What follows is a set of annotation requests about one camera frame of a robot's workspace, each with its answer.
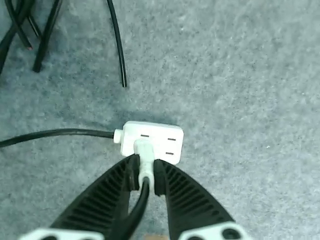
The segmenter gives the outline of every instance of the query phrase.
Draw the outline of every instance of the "black wire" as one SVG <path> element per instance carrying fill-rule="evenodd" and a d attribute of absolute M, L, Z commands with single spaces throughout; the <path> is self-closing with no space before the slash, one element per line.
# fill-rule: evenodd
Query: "black wire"
<path fill-rule="evenodd" d="M 36 23 L 36 20 L 35 20 L 34 17 L 31 15 L 31 13 L 30 13 L 29 16 L 28 16 L 28 21 L 29 21 L 29 24 L 30 24 L 30 26 L 31 26 L 31 28 L 32 28 L 35 36 L 36 36 L 39 40 L 41 40 L 41 38 L 42 38 L 42 33 L 41 33 L 41 31 L 40 31 L 40 28 L 39 28 L 38 24 Z"/>
<path fill-rule="evenodd" d="M 149 199 L 150 186 L 149 179 L 145 177 L 143 179 L 141 193 L 138 201 L 136 202 L 133 210 L 129 214 L 129 216 L 125 219 L 125 223 L 123 225 L 123 231 L 119 233 L 119 240 L 129 240 L 131 236 L 135 232 L 137 226 L 139 225 Z"/>
<path fill-rule="evenodd" d="M 36 73 L 39 73 L 42 66 L 42 61 L 45 58 L 46 51 L 48 49 L 50 36 L 54 29 L 60 8 L 61 8 L 62 0 L 55 0 L 53 2 L 48 20 L 46 21 L 45 28 L 42 34 L 42 39 L 38 48 L 38 52 L 35 57 L 35 61 L 33 64 L 32 70 Z"/>
<path fill-rule="evenodd" d="M 8 146 L 26 142 L 29 140 L 53 137 L 53 136 L 62 136 L 62 135 L 87 135 L 87 136 L 101 137 L 101 138 L 107 138 L 107 139 L 114 138 L 114 133 L 109 131 L 78 129 L 78 128 L 61 128 L 61 129 L 33 132 L 25 135 L 16 136 L 4 141 L 0 141 L 0 148 L 8 147 Z"/>
<path fill-rule="evenodd" d="M 4 2 L 5 2 L 5 5 L 6 5 L 6 9 L 8 10 L 10 18 L 12 20 L 12 24 L 14 25 L 14 27 L 16 29 L 16 32 L 18 33 L 23 45 L 27 49 L 31 50 L 32 49 L 32 45 L 29 42 L 25 32 L 22 30 L 21 25 L 18 22 L 18 17 L 17 17 L 18 14 L 19 14 L 19 11 L 20 11 L 19 8 L 20 8 L 20 6 L 23 5 L 24 1 L 23 0 L 18 0 L 16 12 L 15 12 L 15 9 L 14 9 L 14 6 L 13 6 L 11 0 L 4 0 Z"/>
<path fill-rule="evenodd" d="M 115 35 L 115 40 L 116 40 L 116 47 L 118 50 L 122 86 L 124 88 L 126 88 L 128 86 L 128 84 L 127 84 L 125 57 L 124 57 L 124 51 L 122 49 L 122 44 L 121 44 L 121 37 L 120 37 L 120 31 L 119 31 L 116 11 L 115 11 L 115 7 L 114 7 L 112 0 L 106 0 L 106 1 L 108 3 L 109 10 L 110 10 L 110 15 L 111 15 L 113 29 L 114 29 L 114 35 Z"/>
<path fill-rule="evenodd" d="M 32 8 L 33 4 L 35 3 L 35 0 L 28 0 L 23 5 L 19 15 L 17 16 L 18 24 L 23 23 L 25 18 L 28 16 L 30 9 Z M 0 42 L 0 75 L 2 73 L 2 70 L 4 68 L 6 58 L 8 55 L 8 51 L 10 48 L 10 45 L 12 43 L 12 40 L 16 34 L 16 27 L 14 24 L 11 25 L 10 29 L 6 32 L 4 38 Z"/>

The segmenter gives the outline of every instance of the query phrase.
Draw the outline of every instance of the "floor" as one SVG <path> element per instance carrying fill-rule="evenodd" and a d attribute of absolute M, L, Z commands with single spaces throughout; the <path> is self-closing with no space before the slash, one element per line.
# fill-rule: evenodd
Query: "floor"
<path fill-rule="evenodd" d="M 41 28 L 50 4 L 34 10 Z M 40 73 L 12 43 L 0 76 L 0 139 L 55 128 L 179 125 L 178 167 L 254 238 L 320 238 L 317 0 L 118 0 L 128 88 L 105 1 L 64 1 Z M 0 3 L 0 38 L 11 22 Z M 30 27 L 24 26 L 37 49 Z M 49 226 L 122 156 L 63 136 L 0 149 L 0 239 Z M 168 234 L 152 196 L 135 239 Z"/>

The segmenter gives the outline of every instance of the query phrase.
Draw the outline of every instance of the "electrical outlet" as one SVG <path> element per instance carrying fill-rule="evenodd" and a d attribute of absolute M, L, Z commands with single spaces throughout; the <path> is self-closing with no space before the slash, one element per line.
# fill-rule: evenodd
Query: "electrical outlet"
<path fill-rule="evenodd" d="M 134 143 L 138 139 L 148 139 L 154 151 L 155 159 L 161 159 L 173 165 L 181 158 L 184 131 L 175 125 L 128 121 L 123 129 L 116 129 L 113 141 L 121 144 L 121 154 L 128 157 L 135 153 Z"/>

